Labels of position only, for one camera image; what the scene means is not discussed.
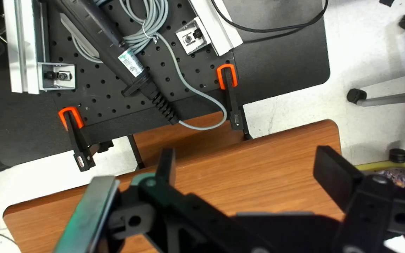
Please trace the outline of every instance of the wooden table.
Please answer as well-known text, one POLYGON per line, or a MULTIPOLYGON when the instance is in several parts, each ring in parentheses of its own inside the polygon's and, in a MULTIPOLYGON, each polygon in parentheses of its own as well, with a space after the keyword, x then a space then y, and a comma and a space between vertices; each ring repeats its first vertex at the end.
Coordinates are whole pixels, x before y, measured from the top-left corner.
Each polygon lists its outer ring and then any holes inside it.
MULTIPOLYGON (((217 116, 195 120, 216 121, 217 116)), ((314 211, 341 220, 342 211, 313 177, 315 149, 341 149, 338 128, 325 121, 255 141, 225 125, 213 133, 166 127, 137 137, 154 170, 166 147, 176 148, 176 187, 196 193, 228 215, 238 213, 314 211)), ((127 189, 134 175, 121 177, 127 189)), ((85 189, 50 196, 8 210, 5 220, 26 253, 53 252, 85 189)), ((143 237, 124 252, 157 252, 143 237)))

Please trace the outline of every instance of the black device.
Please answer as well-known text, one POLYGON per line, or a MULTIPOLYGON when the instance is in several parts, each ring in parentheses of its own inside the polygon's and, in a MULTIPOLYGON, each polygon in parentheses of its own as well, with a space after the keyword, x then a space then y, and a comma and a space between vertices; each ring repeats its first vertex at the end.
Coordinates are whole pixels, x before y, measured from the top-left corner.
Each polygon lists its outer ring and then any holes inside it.
POLYGON ((119 252, 126 238, 145 235, 161 252, 390 252, 384 241, 405 237, 405 189, 383 176, 363 176, 330 147, 317 151, 314 176, 345 211, 324 215, 227 217, 173 182, 173 151, 157 175, 140 175, 119 193, 116 179, 95 179, 57 251, 119 252))
POLYGON ((128 86, 124 92, 126 96, 141 92, 171 124, 179 121, 176 110, 162 95, 152 76, 140 64, 137 57, 130 52, 130 45, 123 38, 121 33, 99 9, 95 0, 57 0, 57 5, 99 51, 105 65, 128 86))

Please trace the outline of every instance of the gray floor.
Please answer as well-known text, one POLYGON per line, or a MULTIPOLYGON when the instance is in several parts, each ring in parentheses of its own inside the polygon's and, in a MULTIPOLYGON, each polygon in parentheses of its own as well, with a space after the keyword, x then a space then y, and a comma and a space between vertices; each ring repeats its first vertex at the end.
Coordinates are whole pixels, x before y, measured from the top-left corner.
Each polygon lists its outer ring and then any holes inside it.
POLYGON ((379 0, 332 0, 327 13, 331 79, 318 88, 245 106, 254 138, 332 120, 344 155, 356 165, 384 161, 391 147, 405 148, 405 104, 358 107, 352 88, 369 96, 405 92, 405 31, 398 27, 405 0, 389 9, 379 0))

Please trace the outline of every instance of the orange clamp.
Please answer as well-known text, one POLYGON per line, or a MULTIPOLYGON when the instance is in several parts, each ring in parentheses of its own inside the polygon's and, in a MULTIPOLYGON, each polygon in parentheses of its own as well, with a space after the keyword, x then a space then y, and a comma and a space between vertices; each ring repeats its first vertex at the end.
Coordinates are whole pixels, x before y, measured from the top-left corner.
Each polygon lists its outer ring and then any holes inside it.
POLYGON ((225 83, 225 79, 223 76, 223 73, 225 71, 231 72, 233 88, 238 88, 240 86, 240 78, 237 75, 237 68, 233 64, 227 64, 227 65, 221 65, 220 68, 217 68, 217 81, 218 81, 220 89, 227 90, 227 83, 225 83))
POLYGON ((65 114, 72 114, 79 130, 85 127, 85 121, 82 120, 79 110, 76 107, 65 107, 58 113, 58 116, 67 131, 68 131, 68 123, 67 123, 65 114))

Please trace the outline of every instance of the clamp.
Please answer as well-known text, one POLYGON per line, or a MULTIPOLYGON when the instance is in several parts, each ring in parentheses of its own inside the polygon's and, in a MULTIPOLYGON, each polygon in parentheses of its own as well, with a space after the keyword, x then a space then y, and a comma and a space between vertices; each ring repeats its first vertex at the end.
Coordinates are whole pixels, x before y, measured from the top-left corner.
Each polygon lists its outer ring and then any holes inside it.
POLYGON ((86 125, 79 110, 76 107, 65 107, 58 113, 58 116, 62 127, 69 134, 71 147, 75 152, 75 161, 79 170, 86 172, 90 168, 95 168, 95 152, 92 152, 92 147, 86 142, 86 138, 82 133, 86 125))
POLYGON ((244 114, 238 106, 237 88, 240 86, 240 78, 235 65, 227 64, 217 68, 217 82, 223 92, 225 92, 225 100, 230 114, 230 123, 233 130, 244 130, 244 114))

